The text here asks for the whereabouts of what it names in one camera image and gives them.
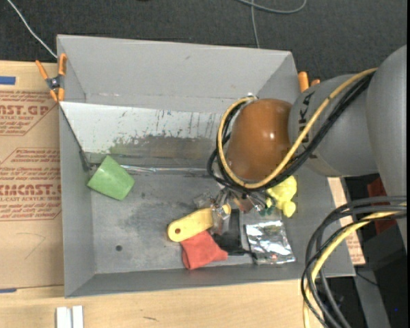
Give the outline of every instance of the yellow cable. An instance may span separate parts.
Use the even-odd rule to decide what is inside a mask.
[[[357,80],[365,77],[366,75],[375,72],[376,70],[377,70],[377,68],[371,68],[371,69],[365,70],[363,72],[360,72],[360,73],[354,75],[353,77],[349,78],[347,81],[345,81],[344,83],[339,85],[326,99],[324,99],[324,101],[320,104],[318,109],[314,112],[313,116],[308,121],[307,126],[301,131],[301,133],[297,137],[295,143],[293,144],[291,149],[288,151],[287,155],[284,157],[282,162],[276,167],[275,170],[273,170],[271,172],[271,174],[269,176],[267,176],[266,178],[264,178],[263,180],[261,180],[259,182],[249,183],[249,182],[245,182],[245,181],[241,180],[231,170],[231,168],[228,165],[228,162],[226,161],[225,154],[223,153],[222,133],[223,133],[224,124],[226,122],[226,118],[230,114],[231,110],[233,110],[233,108],[235,108],[235,106],[237,106],[241,103],[248,102],[248,101],[252,100],[252,97],[245,97],[245,98],[242,98],[242,99],[236,101],[223,114],[220,125],[219,125],[219,130],[217,131],[217,151],[219,153],[219,158],[222,162],[223,169],[231,177],[231,179],[233,179],[233,181],[236,184],[238,184],[239,186],[242,186],[246,189],[257,189],[257,188],[263,187],[265,184],[272,181],[272,179],[274,179],[283,170],[283,168],[289,162],[289,160],[291,159],[293,154],[296,152],[298,147],[301,145],[301,142],[304,140],[305,136],[308,134],[308,131],[311,129],[314,122],[318,119],[319,115],[322,113],[322,111],[325,109],[325,107],[329,104],[329,102],[331,102],[331,100],[333,98],[335,98],[341,91],[343,91],[343,89],[345,89],[347,86],[352,84],[354,81],[357,81]]]
[[[362,220],[368,220],[367,222],[362,222],[362,223],[357,223],[354,225],[350,225],[347,228],[343,229],[341,233],[339,233],[334,240],[331,242],[330,245],[328,245],[327,248],[322,252],[320,255],[319,259],[314,263],[314,267],[312,270],[311,278],[312,281],[316,279],[320,269],[322,268],[323,264],[325,261],[330,257],[331,253],[336,249],[336,247],[352,232],[358,230],[359,228],[367,225],[371,221],[374,221],[375,219],[380,219],[383,217],[387,217],[390,215],[396,214],[396,211],[382,211],[378,213],[373,213],[371,215],[368,215],[367,217],[364,217]],[[310,299],[310,287],[308,284],[305,285],[305,294],[307,295],[307,298]],[[304,327],[309,328],[310,327],[310,317],[309,317],[310,309],[307,305],[306,302],[303,304],[303,321],[304,321]]]

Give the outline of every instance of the foil package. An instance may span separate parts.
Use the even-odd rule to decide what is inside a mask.
[[[281,219],[245,225],[249,247],[257,264],[296,261]]]

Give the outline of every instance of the cardboard sheet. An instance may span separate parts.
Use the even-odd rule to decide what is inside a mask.
[[[34,62],[0,76],[0,289],[63,284],[58,106]]]

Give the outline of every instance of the black object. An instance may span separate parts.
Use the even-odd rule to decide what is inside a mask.
[[[240,235],[240,210],[233,209],[231,211],[231,218],[228,231],[222,235],[213,234],[213,239],[216,244],[224,251],[228,252],[228,255],[243,255],[246,251],[241,244]]]

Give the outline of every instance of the white cable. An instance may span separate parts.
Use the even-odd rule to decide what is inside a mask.
[[[6,1],[12,6],[12,8],[13,8],[13,9],[15,10],[15,12],[18,14],[18,16],[20,17],[20,19],[21,19],[21,20],[23,21],[23,23],[25,24],[27,30],[30,32],[30,34],[32,34],[32,36],[33,36],[37,41],[39,41],[39,42],[41,43],[41,45],[42,45],[43,47],[45,47],[46,50],[47,50],[54,58],[57,59],[56,53],[54,53],[54,52],[52,51],[52,49],[50,49],[50,47],[48,47],[48,46],[46,45],[46,43],[43,42],[39,36],[36,35],[36,33],[35,33],[35,32],[32,30],[32,28],[29,26],[29,23],[27,23],[25,17],[21,14],[21,12],[18,10],[18,8],[15,6],[15,4],[14,4],[11,0],[6,0]]]

